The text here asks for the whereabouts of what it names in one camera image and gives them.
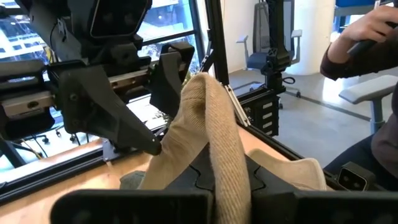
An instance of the chair backrest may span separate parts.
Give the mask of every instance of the chair backrest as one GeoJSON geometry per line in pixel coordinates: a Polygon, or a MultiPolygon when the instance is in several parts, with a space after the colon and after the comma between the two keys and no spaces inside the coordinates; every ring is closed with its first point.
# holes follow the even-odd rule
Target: chair backrest
{"type": "MultiPolygon", "coordinates": [[[[284,36],[285,48],[294,52],[294,41],[291,38],[294,30],[294,0],[284,0],[284,36]]],[[[253,52],[267,53],[270,47],[268,4],[260,0],[254,6],[253,52]]]]}
{"type": "Polygon", "coordinates": [[[267,53],[269,41],[268,4],[259,2],[254,6],[253,52],[267,53]]]}

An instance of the chair armrest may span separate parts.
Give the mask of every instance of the chair armrest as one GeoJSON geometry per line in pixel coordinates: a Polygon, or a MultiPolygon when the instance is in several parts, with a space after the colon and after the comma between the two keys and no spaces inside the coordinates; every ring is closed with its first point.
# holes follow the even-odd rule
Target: chair armrest
{"type": "Polygon", "coordinates": [[[398,77],[383,75],[343,90],[339,96],[352,104],[381,99],[394,91],[398,77]]]}
{"type": "Polygon", "coordinates": [[[293,30],[292,31],[292,38],[301,37],[303,35],[303,30],[293,30]]]}
{"type": "Polygon", "coordinates": [[[248,38],[249,38],[248,35],[243,35],[236,41],[236,43],[237,44],[244,44],[248,40],[248,38]]]}

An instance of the screw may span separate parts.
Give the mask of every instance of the screw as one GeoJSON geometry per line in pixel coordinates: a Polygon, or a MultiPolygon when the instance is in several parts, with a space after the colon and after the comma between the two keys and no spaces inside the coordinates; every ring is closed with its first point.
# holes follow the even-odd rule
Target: screw
{"type": "Polygon", "coordinates": [[[77,99],[79,99],[79,97],[78,97],[76,94],[72,93],[72,94],[69,96],[69,99],[72,100],[72,101],[77,101],[77,99]]]}

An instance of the beige towel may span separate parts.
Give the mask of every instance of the beige towel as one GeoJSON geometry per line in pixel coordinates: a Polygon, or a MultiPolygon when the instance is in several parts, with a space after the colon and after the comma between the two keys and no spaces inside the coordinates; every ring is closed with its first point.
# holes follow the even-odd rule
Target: beige towel
{"type": "Polygon", "coordinates": [[[140,189],[164,189],[210,143],[215,175],[216,222],[250,222],[251,193],[244,149],[227,92],[214,78],[192,77],[181,94],[176,118],[152,158],[140,189]]]}
{"type": "Polygon", "coordinates": [[[327,190],[325,175],[316,159],[282,161],[261,149],[251,150],[248,156],[269,172],[300,190],[327,190]]]}

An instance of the concrete floor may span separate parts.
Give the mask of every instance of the concrete floor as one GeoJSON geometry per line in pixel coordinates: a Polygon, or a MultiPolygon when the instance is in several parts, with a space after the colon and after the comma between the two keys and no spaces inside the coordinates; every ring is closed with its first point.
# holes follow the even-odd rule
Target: concrete floor
{"type": "MultiPolygon", "coordinates": [[[[370,103],[352,105],[338,94],[352,85],[386,74],[398,76],[398,68],[337,81],[321,74],[294,76],[296,83],[286,86],[299,88],[304,97],[298,99],[281,94],[284,109],[280,110],[280,131],[275,138],[304,157],[314,157],[321,165],[327,165],[346,148],[370,135],[370,125],[366,121],[371,116],[370,103]]],[[[264,77],[257,71],[240,70],[231,73],[229,79],[232,88],[264,82],[264,77]]],[[[238,88],[236,94],[247,91],[249,85],[238,88]]],[[[391,95],[382,103],[384,119],[387,119],[392,113],[391,95]]]]}

